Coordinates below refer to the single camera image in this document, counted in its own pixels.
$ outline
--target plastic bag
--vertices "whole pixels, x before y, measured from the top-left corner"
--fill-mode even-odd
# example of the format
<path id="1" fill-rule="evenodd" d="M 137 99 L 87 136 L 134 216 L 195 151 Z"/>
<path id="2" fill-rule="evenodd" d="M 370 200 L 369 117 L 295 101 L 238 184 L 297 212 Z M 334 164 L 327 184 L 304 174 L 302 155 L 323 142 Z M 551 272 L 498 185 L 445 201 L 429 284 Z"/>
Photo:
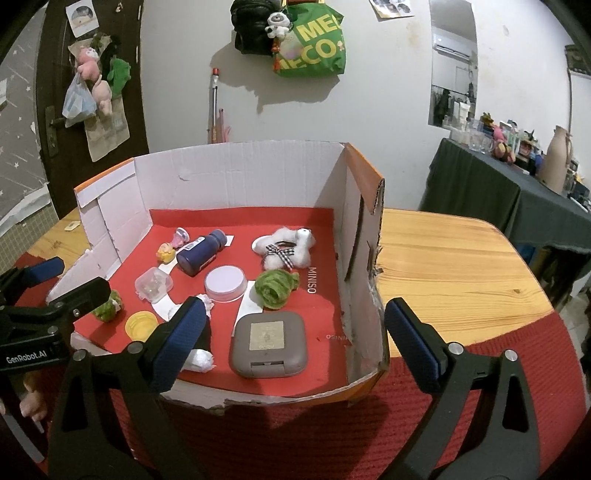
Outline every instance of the plastic bag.
<path id="1" fill-rule="evenodd" d="M 274 70 L 282 77 L 319 77 L 345 72 L 343 16 L 317 3 L 287 4 L 292 30 L 274 43 Z"/>
<path id="2" fill-rule="evenodd" d="M 72 80 L 66 92 L 61 114 L 66 118 L 66 127 L 83 122 L 96 112 L 96 102 L 79 73 Z"/>

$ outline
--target ceramic vase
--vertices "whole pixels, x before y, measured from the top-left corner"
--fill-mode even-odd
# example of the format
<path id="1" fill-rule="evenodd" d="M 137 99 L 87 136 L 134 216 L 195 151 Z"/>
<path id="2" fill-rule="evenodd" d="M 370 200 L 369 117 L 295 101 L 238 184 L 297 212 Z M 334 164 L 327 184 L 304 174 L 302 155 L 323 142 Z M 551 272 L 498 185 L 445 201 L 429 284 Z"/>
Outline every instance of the ceramic vase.
<path id="1" fill-rule="evenodd" d="M 556 125 L 554 138 L 550 142 L 548 153 L 538 173 L 539 181 L 550 190 L 559 195 L 562 194 L 566 173 L 572 158 L 573 143 L 570 134 L 564 128 Z"/>

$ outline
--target green shopping bag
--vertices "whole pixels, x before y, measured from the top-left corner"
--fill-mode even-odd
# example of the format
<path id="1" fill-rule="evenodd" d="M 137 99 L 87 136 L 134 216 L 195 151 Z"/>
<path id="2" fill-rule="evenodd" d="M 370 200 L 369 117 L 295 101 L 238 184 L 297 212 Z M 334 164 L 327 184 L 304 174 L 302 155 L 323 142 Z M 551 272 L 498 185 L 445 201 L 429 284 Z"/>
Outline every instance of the green shopping bag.
<path id="1" fill-rule="evenodd" d="M 284 40 L 275 40 L 275 72 L 282 77 L 344 73 L 345 39 L 340 27 L 343 16 L 324 0 L 288 4 L 287 15 L 293 27 Z"/>

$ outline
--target air conditioner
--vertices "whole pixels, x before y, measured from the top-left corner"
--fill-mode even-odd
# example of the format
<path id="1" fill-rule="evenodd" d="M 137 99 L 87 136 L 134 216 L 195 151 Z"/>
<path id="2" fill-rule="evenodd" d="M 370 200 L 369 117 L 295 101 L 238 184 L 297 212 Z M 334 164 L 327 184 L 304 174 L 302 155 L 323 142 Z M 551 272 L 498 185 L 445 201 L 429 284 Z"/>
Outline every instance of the air conditioner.
<path id="1" fill-rule="evenodd" d="M 438 52 L 451 55 L 467 63 L 470 62 L 472 55 L 472 49 L 468 45 L 436 33 L 433 34 L 433 48 Z"/>

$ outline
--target cardboard box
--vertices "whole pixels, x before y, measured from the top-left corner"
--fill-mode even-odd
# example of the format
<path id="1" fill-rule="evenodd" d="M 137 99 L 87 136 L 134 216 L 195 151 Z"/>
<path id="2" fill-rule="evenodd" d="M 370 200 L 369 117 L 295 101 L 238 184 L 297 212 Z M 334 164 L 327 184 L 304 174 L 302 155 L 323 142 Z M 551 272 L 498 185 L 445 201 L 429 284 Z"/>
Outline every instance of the cardboard box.
<path id="1" fill-rule="evenodd" d="M 350 144 L 224 143 L 130 159 L 76 188 L 80 218 L 92 249 L 66 272 L 48 300 L 95 276 L 111 278 L 148 235 L 158 209 L 328 208 L 334 213 L 332 233 L 346 336 L 340 340 L 346 344 L 347 384 L 313 395 L 283 397 L 177 380 L 163 395 L 203 408 L 357 400 L 367 395 L 389 365 L 383 304 L 374 282 L 383 196 L 384 178 Z M 304 278 L 304 288 L 308 287 L 305 282 Z M 95 355 L 109 353 L 76 332 L 72 345 Z"/>

